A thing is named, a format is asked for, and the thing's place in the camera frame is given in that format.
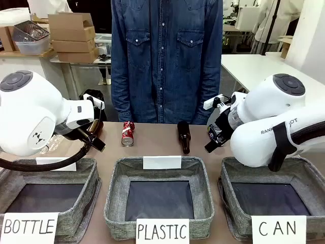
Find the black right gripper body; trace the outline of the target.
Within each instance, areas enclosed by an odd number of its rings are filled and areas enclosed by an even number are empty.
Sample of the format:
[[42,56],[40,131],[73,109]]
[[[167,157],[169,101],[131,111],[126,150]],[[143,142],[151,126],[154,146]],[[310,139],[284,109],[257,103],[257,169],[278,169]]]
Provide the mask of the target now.
[[224,145],[228,140],[230,140],[231,135],[234,132],[228,121],[229,112],[230,109],[226,109],[215,121],[215,124],[219,129],[215,139],[217,145]]

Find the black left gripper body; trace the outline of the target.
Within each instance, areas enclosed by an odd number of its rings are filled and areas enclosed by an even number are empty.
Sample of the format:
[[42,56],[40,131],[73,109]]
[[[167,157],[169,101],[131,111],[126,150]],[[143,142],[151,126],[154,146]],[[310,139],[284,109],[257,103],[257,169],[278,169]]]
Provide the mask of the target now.
[[77,132],[77,137],[80,141],[82,141],[84,143],[93,144],[93,141],[95,139],[94,133],[84,130],[82,128],[77,128],[76,132]]

